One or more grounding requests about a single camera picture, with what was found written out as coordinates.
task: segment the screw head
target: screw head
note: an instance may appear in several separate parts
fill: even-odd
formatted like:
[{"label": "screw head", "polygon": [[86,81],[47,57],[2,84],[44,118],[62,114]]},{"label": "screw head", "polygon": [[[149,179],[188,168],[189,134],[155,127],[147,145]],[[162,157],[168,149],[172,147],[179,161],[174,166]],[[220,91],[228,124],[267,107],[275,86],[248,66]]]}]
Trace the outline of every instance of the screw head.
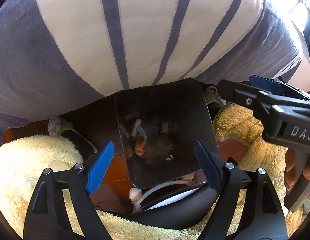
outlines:
[{"label": "screw head", "polygon": [[46,168],[45,170],[43,170],[43,173],[44,173],[45,175],[48,175],[48,174],[51,173],[51,169],[50,169],[50,168]]},{"label": "screw head", "polygon": [[76,163],[75,166],[74,166],[74,168],[76,170],[81,170],[83,167],[84,167],[84,164],[82,164],[82,163]]},{"label": "screw head", "polygon": [[261,175],[264,175],[264,174],[266,174],[266,171],[263,168],[259,168],[258,173]]},{"label": "screw head", "polygon": [[232,170],[233,168],[235,168],[235,164],[228,162],[225,163],[225,167],[229,170]]},{"label": "screw head", "polygon": [[246,99],[246,105],[250,106],[251,105],[251,98]]},{"label": "screw head", "polygon": [[278,105],[272,105],[272,108],[279,112],[279,113],[283,113],[284,112],[284,109],[282,109],[281,107],[279,107]]},{"label": "screw head", "polygon": [[265,92],[265,91],[261,91],[261,90],[259,90],[259,93],[260,93],[260,94],[262,94],[262,95],[268,96],[268,93],[267,93],[267,92]]}]

